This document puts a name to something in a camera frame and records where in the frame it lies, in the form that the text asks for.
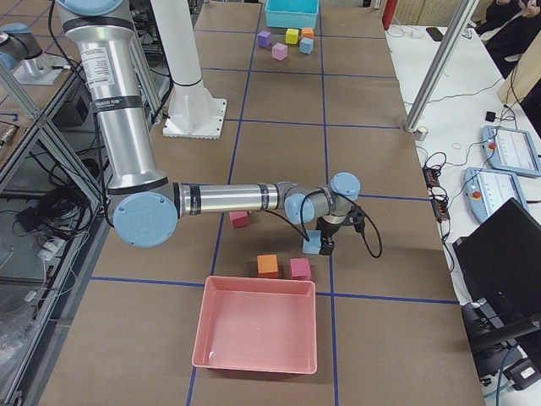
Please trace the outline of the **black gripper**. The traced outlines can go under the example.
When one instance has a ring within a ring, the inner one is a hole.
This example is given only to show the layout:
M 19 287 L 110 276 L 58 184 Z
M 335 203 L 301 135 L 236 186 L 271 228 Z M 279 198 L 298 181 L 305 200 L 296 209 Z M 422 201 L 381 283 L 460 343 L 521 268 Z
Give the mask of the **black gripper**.
M 332 237 L 343 227 L 353 227 L 356 233 L 363 233 L 363 210 L 359 206 L 353 206 L 344 215 L 327 215 L 318 217 L 316 229 L 320 231 L 320 254 L 332 255 L 335 242 Z

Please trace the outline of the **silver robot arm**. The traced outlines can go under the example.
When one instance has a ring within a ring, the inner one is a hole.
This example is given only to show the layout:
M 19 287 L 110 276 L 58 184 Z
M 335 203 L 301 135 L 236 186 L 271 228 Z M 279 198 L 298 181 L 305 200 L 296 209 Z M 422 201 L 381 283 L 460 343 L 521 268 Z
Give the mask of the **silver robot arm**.
M 79 49 L 104 137 L 112 166 L 109 213 L 124 242 L 157 246 L 174 234 L 182 216 L 206 212 L 276 211 L 298 232 L 315 222 L 314 243 L 322 255 L 331 254 L 340 228 L 364 233 L 369 219 L 357 203 L 360 182 L 350 173 L 312 189 L 290 182 L 182 185 L 169 180 L 156 165 L 134 72 L 131 47 L 137 34 L 128 2 L 61 1 L 57 6 L 66 37 Z M 154 1 L 151 8 L 172 81 L 166 135 L 218 138 L 227 103 L 205 88 L 188 4 Z

